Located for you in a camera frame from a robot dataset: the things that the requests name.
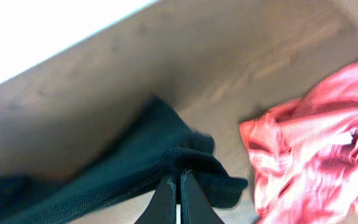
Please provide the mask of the black t-shirt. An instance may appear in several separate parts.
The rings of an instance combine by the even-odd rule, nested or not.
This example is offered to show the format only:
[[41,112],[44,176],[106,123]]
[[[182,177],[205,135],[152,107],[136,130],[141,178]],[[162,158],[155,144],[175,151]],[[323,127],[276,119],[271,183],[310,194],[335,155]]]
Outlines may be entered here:
[[231,208],[248,181],[230,176],[214,157],[214,140],[189,128],[154,99],[105,155],[67,184],[28,176],[0,177],[0,223],[69,223],[147,192],[165,175],[175,178],[181,222],[181,175],[192,171],[210,206]]

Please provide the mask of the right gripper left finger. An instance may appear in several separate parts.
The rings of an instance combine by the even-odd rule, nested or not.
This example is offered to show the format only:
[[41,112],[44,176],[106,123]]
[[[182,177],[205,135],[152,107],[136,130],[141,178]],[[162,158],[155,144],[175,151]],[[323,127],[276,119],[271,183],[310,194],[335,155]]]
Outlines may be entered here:
[[147,208],[135,224],[176,224],[176,192],[174,176],[163,176]]

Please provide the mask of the red t-shirt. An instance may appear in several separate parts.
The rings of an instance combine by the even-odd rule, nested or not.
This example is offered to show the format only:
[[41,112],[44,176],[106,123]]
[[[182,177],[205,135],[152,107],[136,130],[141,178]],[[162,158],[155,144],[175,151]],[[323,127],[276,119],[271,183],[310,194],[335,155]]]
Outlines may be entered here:
[[337,223],[358,214],[358,62],[239,131],[261,223]]

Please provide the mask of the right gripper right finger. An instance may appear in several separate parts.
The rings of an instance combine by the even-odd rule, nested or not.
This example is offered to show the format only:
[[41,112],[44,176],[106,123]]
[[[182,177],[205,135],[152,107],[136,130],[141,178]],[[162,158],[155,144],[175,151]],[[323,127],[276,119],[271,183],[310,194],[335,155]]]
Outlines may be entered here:
[[181,175],[181,223],[224,224],[210,206],[192,171]]

